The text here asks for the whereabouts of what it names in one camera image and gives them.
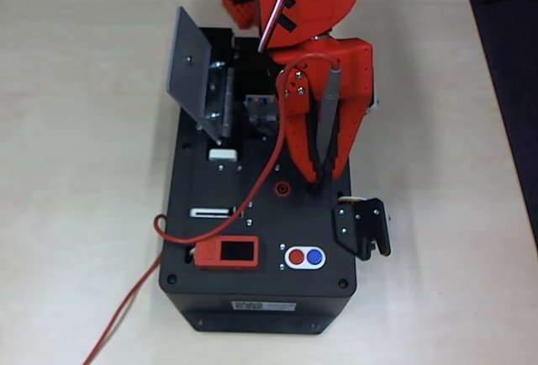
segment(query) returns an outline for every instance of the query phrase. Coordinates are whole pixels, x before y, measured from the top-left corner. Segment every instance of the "wooden table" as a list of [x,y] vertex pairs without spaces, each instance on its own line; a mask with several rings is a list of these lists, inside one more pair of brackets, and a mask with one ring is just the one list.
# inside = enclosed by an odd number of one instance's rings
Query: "wooden table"
[[[176,9],[219,0],[0,0],[0,363],[82,362],[161,248],[178,107]],[[100,364],[538,363],[538,266],[468,0],[359,0],[380,109],[351,165],[393,254],[322,335],[200,334],[155,275]]]

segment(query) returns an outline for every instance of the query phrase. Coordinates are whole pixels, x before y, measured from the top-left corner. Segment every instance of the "black clamp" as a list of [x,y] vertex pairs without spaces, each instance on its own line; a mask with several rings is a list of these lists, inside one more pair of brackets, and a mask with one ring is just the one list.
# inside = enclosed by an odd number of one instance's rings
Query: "black clamp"
[[336,242],[360,260],[370,260],[376,245],[379,254],[390,255],[388,215],[378,198],[340,202],[333,208]]

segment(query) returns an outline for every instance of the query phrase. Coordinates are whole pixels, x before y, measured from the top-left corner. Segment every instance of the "small screen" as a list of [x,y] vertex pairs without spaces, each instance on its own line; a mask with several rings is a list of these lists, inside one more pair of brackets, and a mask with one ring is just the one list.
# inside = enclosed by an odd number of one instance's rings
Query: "small screen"
[[244,261],[253,260],[254,243],[252,241],[223,241],[220,259]]

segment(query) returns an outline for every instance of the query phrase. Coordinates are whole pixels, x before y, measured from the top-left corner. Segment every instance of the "white label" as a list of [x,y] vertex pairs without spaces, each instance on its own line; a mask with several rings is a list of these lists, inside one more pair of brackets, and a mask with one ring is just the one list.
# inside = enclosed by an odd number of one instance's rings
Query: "white label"
[[273,310],[280,312],[293,312],[297,304],[291,302],[252,302],[246,300],[233,300],[234,310]]

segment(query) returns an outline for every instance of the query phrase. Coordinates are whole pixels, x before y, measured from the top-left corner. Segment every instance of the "red cable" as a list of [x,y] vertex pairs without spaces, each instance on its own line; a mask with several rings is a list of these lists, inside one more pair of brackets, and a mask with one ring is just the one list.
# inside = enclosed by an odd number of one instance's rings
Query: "red cable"
[[121,312],[124,310],[124,307],[129,303],[129,301],[136,295],[140,287],[144,284],[145,280],[148,279],[148,277],[151,275],[152,272],[154,272],[157,267],[159,267],[159,264],[161,264],[161,254],[157,256],[153,264],[151,264],[151,267],[147,269],[146,272],[144,272],[144,275],[140,277],[138,282],[134,285],[134,287],[129,291],[129,293],[125,296],[123,302],[121,305],[116,309],[116,312],[112,316],[112,319],[110,319],[107,328],[104,329],[104,332],[101,335],[101,338],[99,338],[97,344],[93,347],[92,352],[90,352],[90,355],[87,356],[86,361],[84,361],[83,365],[89,365],[92,363],[92,361],[95,359],[95,356],[99,353],[101,348],[103,348],[103,343],[107,340],[108,334],[114,327],[114,323],[116,323],[116,320],[119,318],[119,315],[121,315]]
[[[280,95],[280,102],[278,103],[278,109],[280,112],[280,124],[278,127],[278,137],[277,137],[277,143],[275,144],[275,148],[271,154],[271,158],[266,164],[266,167],[263,169],[263,172],[261,172],[261,175],[258,177],[256,182],[254,183],[254,186],[252,187],[249,194],[246,196],[245,201],[239,206],[239,208],[222,224],[217,226],[214,229],[211,229],[207,231],[204,234],[190,237],[190,238],[180,238],[175,236],[167,235],[159,226],[160,220],[165,220],[166,216],[163,214],[158,214],[153,219],[153,227],[156,230],[156,232],[166,241],[171,241],[173,243],[180,243],[180,244],[191,244],[196,243],[198,241],[203,241],[205,239],[208,239],[209,237],[212,237],[214,235],[217,235],[220,231],[226,229],[234,220],[239,218],[241,213],[246,209],[248,206],[248,203],[254,198],[258,190],[261,188],[262,184],[266,181],[267,176],[269,176],[269,173],[271,172],[273,166],[275,165],[278,156],[280,155],[280,152],[282,151],[282,147],[284,145],[284,138],[285,138],[285,110],[284,110],[284,91],[286,90],[286,80],[289,74],[291,73],[292,69],[295,68],[296,65],[300,64],[303,61],[310,60],[310,59],[317,59],[317,60],[323,60],[330,63],[332,69],[339,69],[340,68],[340,62],[334,58],[333,56],[329,56],[327,54],[319,53],[319,52],[311,52],[308,54],[305,54],[303,56],[300,56],[299,58],[296,58],[295,60],[291,61],[286,65],[283,71],[280,72],[277,78],[277,93]],[[159,267],[159,264],[161,264],[161,254],[157,256],[153,264],[151,264],[150,268],[147,269],[147,271],[142,275],[142,277],[138,280],[138,282],[134,285],[134,287],[129,291],[129,293],[125,296],[124,300],[120,304],[120,306],[116,309],[116,312],[112,316],[112,319],[110,319],[107,328],[102,333],[101,337],[99,338],[98,342],[93,347],[92,351],[90,352],[90,355],[87,356],[86,361],[84,361],[83,365],[89,365],[94,359],[95,356],[99,353],[99,351],[103,348],[104,342],[109,337],[110,331],[114,327],[114,324],[118,320],[119,316],[121,315],[122,311],[124,310],[125,306],[129,303],[129,301],[136,295],[136,293],[139,291],[139,289],[144,284],[145,280],[151,275],[152,272],[154,272],[157,267]]]

